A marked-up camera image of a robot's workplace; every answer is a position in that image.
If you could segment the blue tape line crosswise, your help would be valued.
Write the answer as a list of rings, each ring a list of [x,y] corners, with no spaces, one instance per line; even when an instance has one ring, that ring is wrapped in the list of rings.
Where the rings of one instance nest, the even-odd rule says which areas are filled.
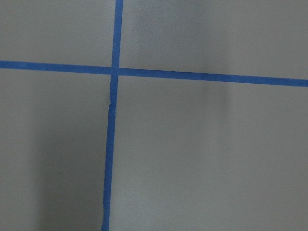
[[[73,64],[49,64],[49,63],[1,61],[0,67],[4,69],[21,69],[21,70],[36,70],[36,71],[50,71],[50,72],[103,74],[103,75],[111,75],[112,73],[112,69],[110,67],[73,65]],[[293,78],[177,72],[177,71],[147,70],[147,69],[134,69],[134,68],[120,68],[119,70],[117,70],[117,73],[120,76],[130,76],[130,77],[156,77],[156,78],[168,78],[168,79],[234,82],[234,83],[246,83],[246,84],[292,86],[292,87],[308,86],[307,80],[293,79]]]

